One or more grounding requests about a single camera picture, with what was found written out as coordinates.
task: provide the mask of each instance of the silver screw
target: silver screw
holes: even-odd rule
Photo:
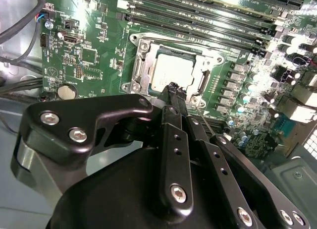
[[[140,45],[140,49],[144,52],[146,52],[149,49],[149,45],[147,43],[142,43]]]
[[[87,140],[87,134],[79,128],[72,129],[69,132],[69,137],[75,142],[82,143]]]
[[[54,24],[51,21],[46,21],[44,26],[49,30],[54,28]]]
[[[288,224],[288,225],[293,225],[293,220],[291,219],[291,217],[283,210],[281,210],[281,214],[282,214],[282,217],[284,219],[284,221]]]
[[[247,227],[252,226],[252,218],[250,217],[250,215],[248,214],[248,212],[246,210],[244,210],[243,208],[238,208],[238,215],[239,215],[239,218],[241,219],[241,221],[243,221],[243,223]]]
[[[5,68],[10,68],[10,63],[8,63],[8,62],[3,62],[3,66],[4,66]]]
[[[194,123],[195,125],[198,125],[198,124],[199,124],[199,122],[197,121],[197,119],[195,119],[195,118],[193,118],[193,117],[192,117],[192,121],[193,121],[193,123]]]
[[[226,140],[222,136],[219,136],[218,139],[223,145],[227,144]]]
[[[40,116],[41,122],[47,125],[55,125],[59,122],[59,117],[53,113],[44,113]]]
[[[186,193],[180,186],[173,185],[170,188],[170,192],[177,202],[184,203],[186,201]]]
[[[305,225],[304,220],[297,213],[293,212],[293,216],[300,225]]]

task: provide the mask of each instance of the wire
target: wire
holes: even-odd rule
[[[36,6],[28,14],[22,17],[12,27],[0,33],[0,45],[18,34],[39,12],[41,12],[45,5],[45,1],[46,0],[38,0]]]
[[[1,113],[0,113],[0,121],[3,123],[3,125],[6,127],[6,129],[7,129],[9,132],[11,132],[12,134],[15,134],[15,135],[18,134],[17,131],[13,130],[13,129],[9,126],[9,124],[6,122],[4,116],[3,116]]]
[[[36,22],[40,22],[40,19],[41,19],[42,17],[44,17],[44,14],[41,14],[40,16],[38,16],[38,17],[36,18]]]
[[[39,22],[37,22],[35,24],[35,30],[34,30],[34,34],[33,34],[32,40],[30,42],[30,45],[29,45],[28,49],[26,49],[26,51],[20,57],[18,57],[16,59],[8,59],[5,57],[0,57],[0,61],[14,64],[14,63],[19,63],[19,62],[25,60],[35,45],[36,39],[40,33],[40,29],[41,29],[41,24]]]
[[[301,57],[295,57],[294,59],[292,59],[292,63],[293,63],[294,66],[303,66],[303,65],[305,65],[305,64],[295,64],[295,63],[294,63],[294,60],[295,60],[295,59],[301,59],[302,61],[305,62],[305,64],[307,64],[307,61],[304,60],[303,58],[301,58]]]

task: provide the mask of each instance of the capacitor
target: capacitor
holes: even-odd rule
[[[237,140],[237,144],[239,147],[243,147],[244,141]]]
[[[228,117],[226,119],[228,126],[233,126],[234,125],[234,121],[232,120],[232,117]]]
[[[292,76],[294,79],[298,79],[299,77],[301,77],[301,74],[296,72],[296,71],[293,71],[289,73],[290,76]]]
[[[317,46],[308,45],[308,44],[301,44],[300,49],[311,52],[313,54],[317,54]]]
[[[270,104],[275,102],[275,99],[271,97],[269,94],[264,95],[265,100],[267,100]]]
[[[77,89],[74,85],[63,84],[59,86],[57,94],[62,100],[75,99],[78,95]]]
[[[272,108],[269,108],[268,112],[272,115],[273,118],[278,118],[279,117],[278,111],[276,111],[276,110],[274,110]]]
[[[257,88],[256,85],[251,84],[251,83],[246,83],[246,84],[245,84],[245,87],[246,87],[247,90],[249,90],[249,91],[251,91],[251,92],[252,92],[252,91],[255,91],[256,88]]]
[[[292,76],[288,75],[286,80],[285,80],[286,83],[290,84],[290,85],[295,85],[296,84],[296,80],[293,79]]]
[[[260,76],[255,72],[252,72],[249,76],[250,76],[250,79],[252,79],[253,81],[259,81],[260,79]]]
[[[61,40],[64,40],[64,36],[67,34],[66,31],[62,30],[62,31],[59,31],[57,33],[57,37],[60,38]]]
[[[288,55],[295,53],[297,50],[294,46],[282,45],[282,51]]]
[[[244,112],[244,107],[242,106],[242,104],[237,104],[235,106],[235,109],[237,110],[238,113],[243,113]]]
[[[253,135],[257,136],[257,135],[259,135],[260,131],[257,130],[257,129],[254,129],[254,130],[252,131],[252,133],[253,133]]]
[[[241,141],[246,141],[248,139],[248,136],[244,131],[239,133],[239,137],[240,137]]]
[[[285,42],[294,45],[294,46],[298,46],[299,44],[301,44],[302,42],[302,38],[300,37],[292,37],[292,36],[287,36],[285,39]]]
[[[240,95],[240,99],[246,104],[250,101],[251,97],[246,93]]]

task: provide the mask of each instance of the dimm slot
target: dimm slot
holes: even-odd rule
[[[188,29],[182,28],[182,27],[176,27],[175,25],[167,24],[167,23],[160,22],[157,20],[151,20],[151,19],[148,19],[145,17],[135,16],[132,14],[129,14],[128,21],[135,21],[139,24],[151,25],[151,26],[156,26],[156,27],[166,29],[166,30],[176,31],[180,34],[186,34],[186,35],[191,35],[193,37],[198,37],[202,41],[209,41],[209,42],[212,41],[212,42],[215,42],[215,43],[218,43],[221,45],[225,45],[225,46],[232,47],[232,48],[237,48],[237,49],[248,51],[248,52],[252,51],[252,49],[253,49],[253,45],[244,45],[244,44],[239,44],[237,42],[229,41],[226,39],[219,39],[216,37],[204,35],[203,33],[200,33],[200,32],[188,30]]]
[[[233,19],[230,19],[228,17],[225,17],[225,16],[219,16],[219,15],[215,15],[215,14],[210,14],[210,13],[203,13],[203,12],[195,12],[194,9],[192,8],[186,8],[186,7],[182,7],[180,8],[181,6],[180,5],[176,5],[174,3],[169,3],[169,5],[166,5],[165,1],[162,1],[162,0],[138,0],[138,1],[142,1],[142,2],[149,2],[149,1],[152,1],[152,2],[156,2],[156,3],[159,3],[160,6],[162,7],[166,7],[166,8],[171,8],[173,7],[173,10],[175,11],[179,11],[179,12],[187,12],[189,13],[190,15],[195,15],[195,16],[198,16],[198,17],[202,17],[202,18],[211,18],[215,21],[219,21],[219,22],[222,22],[222,23],[225,23],[225,24],[229,24],[229,25],[235,25],[236,27],[239,27],[241,29],[244,29],[246,31],[250,31],[250,32],[259,32],[262,30],[261,27],[256,27],[254,25],[248,25],[247,23],[243,23],[243,22],[238,22],[236,20],[233,20]]]
[[[165,3],[169,3],[169,4],[174,4],[180,7],[186,7],[188,9],[194,10],[194,11],[199,11],[200,13],[204,13],[204,14],[210,14],[210,12],[207,12],[206,10],[208,9],[215,9],[215,10],[219,10],[222,12],[227,12],[233,15],[237,15],[241,18],[244,19],[249,19],[249,20],[253,20],[256,22],[259,22],[259,19],[262,19],[263,17],[265,17],[265,20],[267,20],[267,15],[264,13],[257,13],[256,16],[254,15],[249,15],[249,14],[245,14],[236,10],[231,10],[227,7],[223,7],[220,6],[218,4],[209,4],[209,3],[202,3],[196,0],[180,0],[182,2],[177,2],[177,1],[172,1],[172,0],[160,0],[163,1]]]
[[[138,5],[135,5],[135,6],[136,6],[136,9],[134,9],[134,10],[140,10],[140,11],[144,11],[144,12],[153,13],[156,15],[165,16],[165,17],[168,17],[171,19],[175,19],[175,21],[177,21],[177,22],[182,21],[182,22],[186,22],[187,24],[195,25],[195,26],[200,27],[200,28],[206,28],[206,29],[214,31],[214,32],[224,33],[228,36],[231,36],[232,38],[239,38],[239,39],[244,40],[244,41],[252,41],[252,42],[255,42],[255,40],[257,39],[255,36],[251,36],[248,34],[244,35],[242,32],[229,31],[227,29],[223,29],[223,28],[220,28],[217,26],[210,26],[208,24],[203,24],[202,22],[197,22],[200,25],[193,24],[193,19],[186,18],[186,17],[180,16],[177,14],[171,14],[171,13],[166,13],[166,12],[159,11],[159,10],[153,10],[153,9],[146,8],[144,6],[138,6]]]

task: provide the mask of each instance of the ram slot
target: ram slot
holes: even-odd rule
[[[186,9],[188,11],[194,11],[203,13],[204,15],[211,16],[221,16],[230,20],[234,20],[237,23],[251,26],[251,27],[266,27],[269,28],[272,24],[261,21],[261,16],[251,16],[245,13],[228,9],[227,7],[222,7],[216,4],[202,3],[195,0],[150,0],[156,1],[162,4],[178,7],[181,9]]]
[[[228,27],[228,28],[232,28],[232,30],[230,30],[230,29],[221,28],[217,25],[211,25],[209,23],[205,23],[202,25],[202,22],[198,20],[196,20],[196,22],[193,23],[192,19],[181,16],[181,15],[177,15],[176,13],[172,14],[172,13],[167,13],[160,10],[153,10],[153,9],[146,8],[144,6],[136,6],[134,11],[163,16],[168,19],[171,19],[173,23],[175,23],[176,25],[183,25],[183,26],[190,25],[191,28],[201,29],[202,32],[205,32],[205,33],[210,32],[210,35],[216,35],[216,33],[225,34],[227,35],[226,38],[227,37],[231,37],[232,39],[239,38],[242,41],[245,41],[245,42],[250,41],[251,43],[254,43],[257,39],[255,36],[243,33],[242,32],[243,30],[239,31],[239,29],[236,27],[232,27],[232,26]]]
[[[175,21],[166,17],[159,15],[154,15],[151,13],[138,12],[138,13],[128,13],[128,16],[124,19],[127,21],[132,21],[134,23],[152,25],[167,30],[177,31],[183,34],[189,34],[194,37],[203,38],[209,41],[213,41],[218,44],[226,45],[233,48],[238,48],[240,50],[251,51],[252,48],[258,48],[258,45],[255,45],[249,40],[242,40],[227,34],[222,34],[214,31],[210,31],[204,28],[197,28],[188,23]]]
[[[225,32],[231,33],[233,35],[240,36],[242,38],[246,38],[249,40],[256,40],[256,37],[262,39],[271,40],[270,36],[266,36],[264,34],[259,33],[261,28],[250,28],[239,25],[237,23],[230,22],[230,20],[226,20],[221,17],[210,17],[202,14],[197,14],[195,12],[190,12],[186,10],[182,10],[179,8],[171,8],[164,4],[154,4],[143,2],[143,4],[134,4],[136,9],[153,12],[156,14],[165,15],[171,18],[176,18],[178,20],[189,21],[191,23],[198,23],[200,26],[204,26],[207,28],[219,27],[223,29]]]

